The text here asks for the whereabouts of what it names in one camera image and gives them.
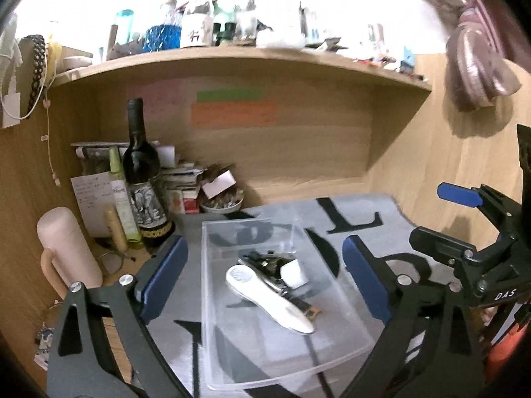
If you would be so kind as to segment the white travel plug adapter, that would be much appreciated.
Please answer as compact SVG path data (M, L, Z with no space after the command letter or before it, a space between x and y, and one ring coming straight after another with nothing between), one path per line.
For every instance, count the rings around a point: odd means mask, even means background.
M280 278L290 289L301 288L309 282L297 259L290 260L280 267Z

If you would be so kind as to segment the yellow lip balm tube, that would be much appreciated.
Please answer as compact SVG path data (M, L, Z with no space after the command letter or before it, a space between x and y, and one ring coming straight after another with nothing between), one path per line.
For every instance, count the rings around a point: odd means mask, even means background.
M128 244L125 234L122 230L120 220L114 207L107 207L105 209L105 222L111 234L111 238L118 252L127 252Z

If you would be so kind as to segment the white handwritten paper note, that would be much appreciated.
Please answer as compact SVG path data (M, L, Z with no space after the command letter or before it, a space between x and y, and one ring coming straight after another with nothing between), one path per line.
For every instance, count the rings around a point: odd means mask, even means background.
M87 233L93 238L109 237L105 207L114 202L108 171L70 179L81 218Z

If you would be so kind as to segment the white bowl of trinkets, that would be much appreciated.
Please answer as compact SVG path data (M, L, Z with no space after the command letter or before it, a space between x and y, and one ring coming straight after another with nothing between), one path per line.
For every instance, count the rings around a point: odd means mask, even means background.
M201 208L211 214L230 214L238 211L244 200L242 191L220 194L212 199L206 199L201 203Z

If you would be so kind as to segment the pink thermos bottle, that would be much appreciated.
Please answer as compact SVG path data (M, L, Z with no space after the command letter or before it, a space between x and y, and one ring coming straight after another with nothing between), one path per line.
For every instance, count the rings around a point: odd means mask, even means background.
M40 268L61 299L74 282L82 282L88 289L102 285L103 273L70 209L49 210L39 219L36 230L43 247Z

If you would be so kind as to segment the green sticky note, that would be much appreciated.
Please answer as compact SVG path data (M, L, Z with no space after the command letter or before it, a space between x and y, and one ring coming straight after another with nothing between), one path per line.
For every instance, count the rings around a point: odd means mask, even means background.
M196 94L197 102L218 101L260 101L263 96L262 89L256 88L223 88L201 90Z

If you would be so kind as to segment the stack of papers and books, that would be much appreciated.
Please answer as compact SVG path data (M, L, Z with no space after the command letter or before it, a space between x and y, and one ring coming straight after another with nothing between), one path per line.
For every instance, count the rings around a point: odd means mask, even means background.
M203 169L180 160L173 146L156 147L161 166L158 185L167 209L175 215L199 214Z

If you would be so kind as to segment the pink tied curtain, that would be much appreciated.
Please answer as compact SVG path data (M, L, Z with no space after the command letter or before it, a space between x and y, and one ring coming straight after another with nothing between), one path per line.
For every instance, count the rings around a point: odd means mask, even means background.
M446 42L446 88L460 111L495 104L521 83L501 54L501 41L482 0L425 0L455 28Z

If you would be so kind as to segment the blue glass jar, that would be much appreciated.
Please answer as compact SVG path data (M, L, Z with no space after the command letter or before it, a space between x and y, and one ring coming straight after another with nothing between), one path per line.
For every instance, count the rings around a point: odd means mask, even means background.
M175 15L167 15L160 24L148 28L142 51L158 52L180 48L181 26Z

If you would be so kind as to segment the pink sticky note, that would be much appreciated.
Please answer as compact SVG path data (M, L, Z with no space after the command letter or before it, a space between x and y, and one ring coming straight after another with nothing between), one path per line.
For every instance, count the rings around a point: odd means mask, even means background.
M128 99L141 98L146 119L161 118L178 110L183 93L179 83L161 80L150 84L135 84L126 87Z

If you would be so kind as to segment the small white cardboard box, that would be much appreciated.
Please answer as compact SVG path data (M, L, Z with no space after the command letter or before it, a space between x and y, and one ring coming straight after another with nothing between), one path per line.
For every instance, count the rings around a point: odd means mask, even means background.
M212 199L231 188L237 183L230 170L220 173L212 181L207 181L201 185L201 190L207 199Z

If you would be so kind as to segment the clear plastic storage bin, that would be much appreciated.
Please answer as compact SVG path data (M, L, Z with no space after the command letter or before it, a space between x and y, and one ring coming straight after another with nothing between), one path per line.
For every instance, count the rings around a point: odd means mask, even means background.
M203 223L201 328L205 382L224 392L297 388L374 344L310 236L272 218Z

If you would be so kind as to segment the wooden upper shelf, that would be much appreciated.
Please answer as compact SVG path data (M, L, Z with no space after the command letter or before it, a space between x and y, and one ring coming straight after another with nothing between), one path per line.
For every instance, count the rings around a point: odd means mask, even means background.
M111 85L193 76L331 79L354 85L432 90L428 82L330 52L238 47L174 49L118 58L64 72L56 77L53 85L59 87L77 81Z

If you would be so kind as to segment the white handheld massager device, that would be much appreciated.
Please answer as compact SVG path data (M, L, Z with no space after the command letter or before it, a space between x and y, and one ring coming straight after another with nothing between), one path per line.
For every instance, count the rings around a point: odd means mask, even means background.
M315 332L312 322L301 310L277 294L250 267L231 266L225 274L225 281L233 292L260 307L283 328L304 335Z

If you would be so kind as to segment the dark wine bottle elephant label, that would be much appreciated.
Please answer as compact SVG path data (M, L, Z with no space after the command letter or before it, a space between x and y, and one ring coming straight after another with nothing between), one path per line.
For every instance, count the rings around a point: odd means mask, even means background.
M161 170L157 150L147 140L143 100L127 102L130 143L122 166L140 236L150 252L158 249L175 230L161 199L156 178Z

